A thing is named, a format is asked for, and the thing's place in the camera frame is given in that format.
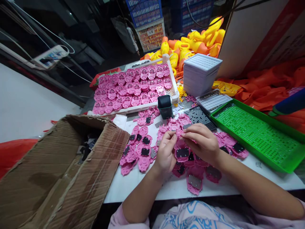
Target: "red plastic bag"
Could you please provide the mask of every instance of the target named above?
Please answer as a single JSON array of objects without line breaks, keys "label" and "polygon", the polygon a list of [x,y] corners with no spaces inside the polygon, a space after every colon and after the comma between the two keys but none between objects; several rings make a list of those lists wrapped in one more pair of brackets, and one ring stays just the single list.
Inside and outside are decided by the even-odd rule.
[{"label": "red plastic bag", "polygon": [[0,180],[38,142],[38,139],[18,139],[0,143]]}]

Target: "cardboard box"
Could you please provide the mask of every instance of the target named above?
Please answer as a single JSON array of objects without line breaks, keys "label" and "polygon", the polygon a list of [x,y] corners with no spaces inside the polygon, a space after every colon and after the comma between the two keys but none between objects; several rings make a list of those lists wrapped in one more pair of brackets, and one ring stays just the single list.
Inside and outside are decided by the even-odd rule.
[{"label": "cardboard box", "polygon": [[[79,165],[76,152],[92,129],[101,135]],[[0,181],[0,228],[90,228],[129,136],[108,118],[59,120]]]},{"label": "cardboard box", "polygon": [[304,0],[250,0],[241,4],[226,28],[217,78],[244,78],[250,71],[305,55],[304,9]]}]

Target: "hand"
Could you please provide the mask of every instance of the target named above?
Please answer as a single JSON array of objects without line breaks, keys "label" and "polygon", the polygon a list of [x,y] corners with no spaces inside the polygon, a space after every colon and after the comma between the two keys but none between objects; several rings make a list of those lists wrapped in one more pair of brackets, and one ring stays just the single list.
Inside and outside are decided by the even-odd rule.
[{"label": "hand", "polygon": [[176,162],[177,159],[173,154],[173,148],[177,142],[177,135],[175,131],[167,131],[159,145],[157,158],[154,163],[154,166],[160,174],[170,173]]},{"label": "hand", "polygon": [[220,149],[216,136],[209,128],[201,123],[196,123],[185,129],[184,132],[182,137],[191,150],[202,160],[215,166],[220,155]]}]

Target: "person's left hand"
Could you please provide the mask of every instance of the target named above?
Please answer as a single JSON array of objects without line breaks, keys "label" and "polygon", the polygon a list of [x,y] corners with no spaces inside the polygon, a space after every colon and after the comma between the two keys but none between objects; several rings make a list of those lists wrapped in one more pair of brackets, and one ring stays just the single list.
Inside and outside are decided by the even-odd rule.
[{"label": "person's left hand", "polygon": [[161,174],[170,173],[177,162],[177,159],[173,154],[173,148],[176,142],[177,135],[175,131],[167,131],[161,140],[157,153],[157,158],[154,163],[154,166],[156,166],[157,170]]}]

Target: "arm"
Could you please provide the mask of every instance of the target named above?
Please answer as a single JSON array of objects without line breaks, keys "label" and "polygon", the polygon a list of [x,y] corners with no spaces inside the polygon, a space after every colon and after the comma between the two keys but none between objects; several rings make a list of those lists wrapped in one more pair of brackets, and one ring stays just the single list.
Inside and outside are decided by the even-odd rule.
[{"label": "arm", "polygon": [[155,163],[123,202],[123,214],[129,223],[143,223],[147,219],[162,187],[164,175],[172,171],[177,161],[172,153],[176,141],[175,132],[164,134]]},{"label": "arm", "polygon": [[304,208],[298,199],[220,150],[216,136],[203,124],[190,126],[183,137],[193,152],[225,174],[259,213],[289,220],[304,217]]}]

